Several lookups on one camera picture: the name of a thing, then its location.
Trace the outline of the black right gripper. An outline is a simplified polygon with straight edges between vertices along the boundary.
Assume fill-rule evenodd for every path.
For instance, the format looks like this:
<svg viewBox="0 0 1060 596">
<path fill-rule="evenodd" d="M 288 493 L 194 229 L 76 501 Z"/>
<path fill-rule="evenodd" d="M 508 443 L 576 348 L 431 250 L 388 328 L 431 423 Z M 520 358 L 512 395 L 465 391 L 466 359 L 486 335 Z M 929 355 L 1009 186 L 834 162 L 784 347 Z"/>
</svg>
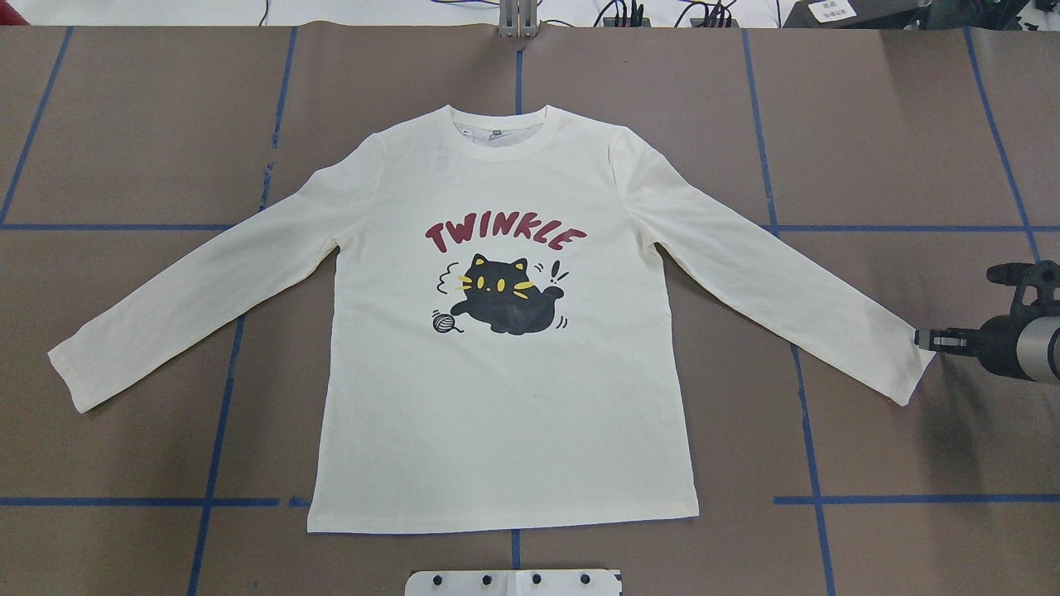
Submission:
<svg viewBox="0 0 1060 596">
<path fill-rule="evenodd" d="M 1017 354 L 1022 331 L 1010 317 L 993 317 L 978 329 L 916 329 L 915 340 L 923 350 L 954 353 L 956 333 L 966 341 L 964 355 L 974 356 L 989 373 L 1024 373 Z"/>
</svg>

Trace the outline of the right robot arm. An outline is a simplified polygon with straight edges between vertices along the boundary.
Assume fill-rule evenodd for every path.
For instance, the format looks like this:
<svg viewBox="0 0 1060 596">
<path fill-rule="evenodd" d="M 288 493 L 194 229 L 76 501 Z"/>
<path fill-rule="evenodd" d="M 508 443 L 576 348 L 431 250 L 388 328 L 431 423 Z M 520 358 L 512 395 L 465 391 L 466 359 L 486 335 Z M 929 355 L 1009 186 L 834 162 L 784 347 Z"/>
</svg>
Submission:
<svg viewBox="0 0 1060 596">
<path fill-rule="evenodd" d="M 1058 384 L 1059 318 L 1017 320 L 999 315 L 978 329 L 916 329 L 913 343 L 924 350 L 975 358 L 996 376 Z"/>
</svg>

